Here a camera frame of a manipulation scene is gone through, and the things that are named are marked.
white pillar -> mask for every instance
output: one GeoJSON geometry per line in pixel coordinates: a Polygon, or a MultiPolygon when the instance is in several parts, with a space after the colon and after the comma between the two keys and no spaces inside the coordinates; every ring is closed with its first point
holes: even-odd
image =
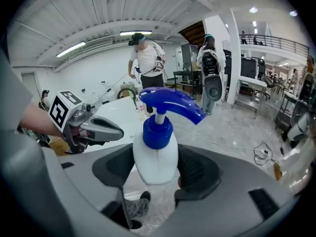
{"type": "Polygon", "coordinates": [[[227,103],[234,104],[235,96],[237,93],[238,77],[241,72],[241,50],[239,42],[238,27],[235,20],[234,13],[232,9],[227,17],[229,25],[229,34],[231,39],[231,49],[232,49],[232,73],[231,73],[231,85],[228,93],[227,103]]]}
{"type": "Polygon", "coordinates": [[[203,19],[203,26],[205,34],[212,34],[215,38],[216,48],[223,49],[223,41],[229,41],[230,35],[220,16],[216,15],[203,19]]]}

fluorescent light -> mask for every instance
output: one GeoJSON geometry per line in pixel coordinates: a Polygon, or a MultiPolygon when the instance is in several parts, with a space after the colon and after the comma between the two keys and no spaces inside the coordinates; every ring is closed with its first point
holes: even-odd
{"type": "Polygon", "coordinates": [[[291,12],[290,12],[290,15],[291,15],[292,17],[296,17],[296,16],[297,16],[297,11],[296,11],[296,10],[291,11],[291,12]]]}
{"type": "Polygon", "coordinates": [[[153,31],[126,31],[126,32],[121,32],[119,35],[125,36],[125,35],[133,35],[135,33],[141,33],[141,34],[152,34],[153,31]]]}
{"type": "Polygon", "coordinates": [[[58,58],[59,58],[59,57],[62,57],[62,56],[65,55],[66,53],[69,53],[69,52],[71,52],[71,51],[73,51],[73,50],[75,50],[75,49],[77,49],[77,48],[79,48],[79,47],[81,47],[81,46],[83,46],[83,45],[85,45],[84,42],[81,42],[81,43],[79,43],[79,44],[77,44],[77,45],[74,45],[73,47],[70,47],[70,48],[68,48],[67,50],[63,51],[62,53],[58,54],[57,57],[58,57],[58,58]]]}
{"type": "Polygon", "coordinates": [[[256,13],[258,11],[258,8],[257,7],[252,7],[249,11],[251,13],[256,13]]]}

person's arm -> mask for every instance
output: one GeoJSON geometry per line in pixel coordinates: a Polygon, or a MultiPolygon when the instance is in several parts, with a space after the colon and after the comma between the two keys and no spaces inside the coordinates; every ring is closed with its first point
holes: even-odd
{"type": "Polygon", "coordinates": [[[20,126],[42,134],[63,137],[62,133],[49,118],[48,113],[30,103],[20,120],[20,126]]]}
{"type": "Polygon", "coordinates": [[[166,62],[167,57],[166,57],[166,54],[165,54],[164,50],[161,48],[160,45],[158,45],[158,44],[156,44],[156,43],[153,43],[153,44],[155,45],[158,54],[162,54],[162,55],[163,55],[162,60],[163,60],[164,62],[166,62]]]}
{"type": "Polygon", "coordinates": [[[130,54],[129,61],[128,61],[128,75],[133,79],[135,78],[135,75],[132,74],[132,67],[133,67],[133,62],[136,58],[137,58],[137,53],[136,53],[135,49],[133,48],[133,50],[130,54]]]}
{"type": "Polygon", "coordinates": [[[135,78],[135,75],[132,74],[133,61],[128,61],[128,75],[132,78],[135,78]]]}
{"type": "Polygon", "coordinates": [[[198,55],[197,55],[197,65],[198,65],[199,67],[202,65],[203,49],[204,49],[204,47],[202,46],[202,47],[199,49],[198,55]]]}

white bottle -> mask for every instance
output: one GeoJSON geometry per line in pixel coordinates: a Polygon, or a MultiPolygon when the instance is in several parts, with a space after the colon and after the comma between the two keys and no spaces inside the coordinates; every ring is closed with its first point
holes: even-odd
{"type": "Polygon", "coordinates": [[[148,185],[169,183],[178,166],[178,143],[173,126],[165,116],[166,111],[179,113],[197,124],[205,114],[190,97],[174,89],[146,88],[139,99],[156,107],[157,113],[144,122],[143,129],[136,132],[133,155],[137,170],[148,185]]]}

power cord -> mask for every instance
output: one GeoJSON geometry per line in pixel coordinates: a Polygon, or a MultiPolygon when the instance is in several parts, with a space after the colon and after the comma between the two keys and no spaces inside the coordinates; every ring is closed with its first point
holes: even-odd
{"type": "Polygon", "coordinates": [[[208,142],[210,142],[210,143],[212,143],[212,144],[215,144],[215,145],[217,145],[217,146],[226,147],[226,148],[233,148],[233,149],[247,149],[247,150],[252,150],[253,153],[254,153],[254,161],[255,161],[255,163],[256,163],[257,165],[259,165],[259,166],[265,165],[265,164],[266,164],[268,161],[270,161],[270,160],[272,160],[273,162],[277,163],[277,161],[273,159],[273,151],[272,151],[272,149],[269,148],[269,146],[268,146],[267,143],[265,143],[265,142],[262,142],[258,147],[255,147],[255,148],[232,147],[232,146],[228,146],[228,145],[222,145],[222,144],[216,143],[216,142],[214,142],[214,141],[210,141],[210,140],[208,140],[208,139],[204,139],[204,138],[198,137],[198,136],[196,136],[196,135],[189,134],[189,133],[187,133],[187,132],[185,132],[185,131],[182,131],[182,130],[180,130],[180,129],[178,129],[178,128],[174,128],[174,130],[178,130],[178,131],[180,131],[180,132],[183,132],[183,133],[185,133],[185,134],[187,134],[187,135],[190,135],[190,136],[192,136],[192,137],[199,138],[199,139],[201,139],[201,140],[206,140],[206,141],[208,141],[208,142]],[[262,152],[261,150],[257,149],[257,148],[259,148],[262,144],[265,144],[266,147],[271,151],[271,154],[272,154],[272,155],[271,155],[271,159],[268,159],[269,152],[268,152],[267,150],[264,150],[264,152],[265,152],[265,156],[264,156],[264,157],[261,157],[261,156],[259,156],[258,154],[255,153],[255,151],[262,152]],[[266,160],[266,161],[265,161],[263,164],[259,164],[259,163],[257,163],[256,159],[266,160]]]}
{"type": "Polygon", "coordinates": [[[265,143],[265,142],[261,142],[261,144],[260,144],[258,147],[255,147],[255,148],[253,149],[253,154],[254,154],[254,161],[255,161],[255,163],[256,163],[257,165],[259,165],[259,166],[265,165],[265,164],[266,164],[268,161],[270,161],[270,160],[273,161],[273,162],[275,162],[275,163],[277,163],[277,161],[273,159],[273,151],[272,151],[272,149],[269,148],[269,146],[268,146],[267,143],[265,143]],[[259,156],[258,154],[255,153],[255,150],[256,150],[257,148],[259,148],[262,144],[265,144],[266,147],[271,151],[271,159],[268,158],[269,152],[268,152],[267,150],[264,150],[265,155],[264,155],[263,157],[261,157],[261,156],[259,156]],[[266,161],[265,161],[263,164],[259,164],[259,163],[257,163],[256,159],[259,159],[259,160],[266,160],[266,161]]]}
{"type": "Polygon", "coordinates": [[[114,83],[111,88],[109,88],[97,101],[95,101],[95,102],[92,104],[92,106],[96,105],[96,104],[101,100],[101,98],[102,98],[103,96],[105,96],[108,92],[110,92],[111,89],[113,89],[113,87],[114,87],[120,80],[122,80],[123,77],[125,77],[127,74],[128,74],[128,72],[126,72],[126,73],[124,74],[124,76],[122,76],[116,83],[114,83]]]}

